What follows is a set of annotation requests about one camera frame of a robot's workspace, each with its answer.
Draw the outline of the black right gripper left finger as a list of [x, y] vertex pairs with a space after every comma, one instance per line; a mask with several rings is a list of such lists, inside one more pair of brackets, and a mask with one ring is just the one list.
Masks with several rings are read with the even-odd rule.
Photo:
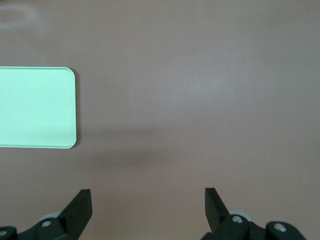
[[13, 226], [2, 226], [2, 240], [77, 240], [92, 217], [90, 189], [82, 189], [56, 217], [40, 220], [26, 231], [17, 232]]

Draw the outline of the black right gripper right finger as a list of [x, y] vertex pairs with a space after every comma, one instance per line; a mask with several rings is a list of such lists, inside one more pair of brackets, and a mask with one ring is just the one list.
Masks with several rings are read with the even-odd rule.
[[215, 188], [205, 189], [205, 215], [210, 232], [203, 240], [304, 240], [293, 225], [270, 221], [260, 227], [239, 213], [231, 214]]

